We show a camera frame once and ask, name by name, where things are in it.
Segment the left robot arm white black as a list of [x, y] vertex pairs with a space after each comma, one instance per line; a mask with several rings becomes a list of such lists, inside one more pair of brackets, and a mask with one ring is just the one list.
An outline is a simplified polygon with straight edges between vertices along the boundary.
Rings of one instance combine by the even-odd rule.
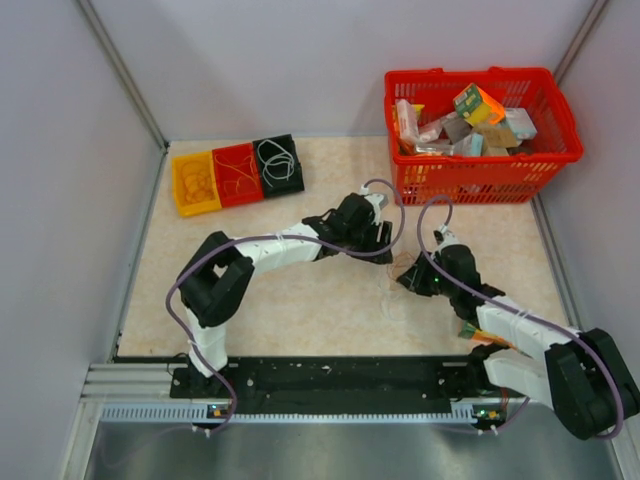
[[175, 290], [188, 319], [192, 384], [205, 396], [226, 387], [226, 323], [237, 313], [255, 277], [297, 263], [343, 253], [387, 265], [392, 262], [392, 228], [381, 219], [388, 198], [363, 189], [322, 215], [263, 236], [232, 239], [210, 234], [176, 279]]

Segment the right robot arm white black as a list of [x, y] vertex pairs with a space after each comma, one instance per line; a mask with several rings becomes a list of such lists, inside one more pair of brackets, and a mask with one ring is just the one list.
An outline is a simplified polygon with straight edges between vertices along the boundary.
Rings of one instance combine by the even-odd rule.
[[487, 396], [499, 387], [521, 393], [550, 408], [581, 440], [638, 415], [639, 389], [607, 332], [548, 326], [483, 282], [467, 246], [421, 253], [396, 281], [420, 296], [446, 297], [460, 319], [499, 339], [466, 372], [474, 393]]

